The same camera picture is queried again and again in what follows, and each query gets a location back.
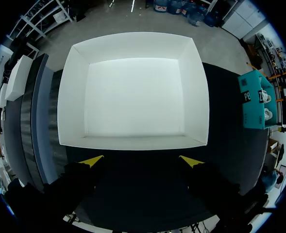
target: gray floor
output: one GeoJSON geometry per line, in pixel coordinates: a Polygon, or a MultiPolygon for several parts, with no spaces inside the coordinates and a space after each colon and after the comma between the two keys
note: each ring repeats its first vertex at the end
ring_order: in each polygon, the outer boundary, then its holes
{"type": "Polygon", "coordinates": [[[88,10],[80,22],[67,22],[41,39],[38,48],[49,55],[47,66],[63,69],[70,47],[94,37],[124,32],[161,32],[192,37],[201,60],[212,65],[244,74],[252,70],[249,59],[238,39],[222,28],[211,28],[204,23],[196,28],[181,15],[157,13],[152,7],[145,9],[145,1],[136,0],[131,13],[132,0],[102,0],[103,3],[88,10]]]}

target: white tray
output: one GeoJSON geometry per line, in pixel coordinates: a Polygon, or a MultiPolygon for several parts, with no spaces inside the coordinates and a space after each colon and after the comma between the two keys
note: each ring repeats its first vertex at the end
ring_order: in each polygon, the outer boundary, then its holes
{"type": "Polygon", "coordinates": [[[205,72],[193,40],[121,33],[73,45],[58,97],[60,144],[111,150],[204,146],[205,72]]]}

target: teal box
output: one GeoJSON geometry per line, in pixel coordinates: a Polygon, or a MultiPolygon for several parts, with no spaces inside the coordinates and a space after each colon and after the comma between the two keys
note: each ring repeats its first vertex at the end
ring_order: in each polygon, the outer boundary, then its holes
{"type": "Polygon", "coordinates": [[[253,70],[238,77],[243,108],[243,126],[251,129],[266,129],[277,124],[277,103],[274,87],[258,71],[253,70]],[[269,103],[262,99],[262,88],[271,96],[269,103]],[[265,121],[265,108],[272,112],[272,118],[265,121]]]}

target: gray panel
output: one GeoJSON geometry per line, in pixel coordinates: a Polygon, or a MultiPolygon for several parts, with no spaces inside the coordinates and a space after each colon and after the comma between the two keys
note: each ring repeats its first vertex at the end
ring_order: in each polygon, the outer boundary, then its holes
{"type": "Polygon", "coordinates": [[[48,183],[55,181],[55,165],[52,159],[52,151],[49,135],[49,95],[53,71],[45,68],[41,77],[37,77],[33,101],[32,101],[32,138],[34,154],[41,177],[45,177],[48,183]]]}
{"type": "Polygon", "coordinates": [[[50,90],[49,105],[49,139],[52,148],[52,158],[56,167],[57,175],[60,176],[64,172],[64,166],[68,163],[66,148],[59,143],[57,131],[57,100],[59,95],[59,87],[63,70],[54,73],[50,90]]]}
{"type": "Polygon", "coordinates": [[[31,109],[32,101],[34,97],[34,86],[37,78],[41,78],[43,71],[45,69],[46,62],[48,60],[48,55],[43,54],[37,57],[31,66],[26,86],[25,93],[22,96],[21,104],[21,139],[23,150],[25,153],[26,163],[28,165],[32,180],[34,185],[39,191],[43,191],[43,183],[47,183],[46,177],[41,176],[40,170],[43,171],[41,163],[37,163],[34,155],[33,139],[32,139],[32,128],[31,128],[31,109]]]}
{"type": "Polygon", "coordinates": [[[21,140],[20,114],[22,97],[7,101],[6,120],[3,122],[4,141],[10,167],[23,184],[34,185],[25,161],[21,140]]]}

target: black tablecloth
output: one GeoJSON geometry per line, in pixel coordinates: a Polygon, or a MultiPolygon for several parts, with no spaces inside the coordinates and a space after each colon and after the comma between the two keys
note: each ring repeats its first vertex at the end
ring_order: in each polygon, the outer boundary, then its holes
{"type": "Polygon", "coordinates": [[[241,185],[241,194],[255,185],[265,156],[267,130],[242,127],[238,75],[210,64],[203,66],[210,101],[207,146],[154,151],[66,148],[69,162],[105,156],[103,178],[81,203],[94,225],[124,232],[155,232],[211,217],[180,177],[179,155],[213,162],[224,177],[241,185]]]}

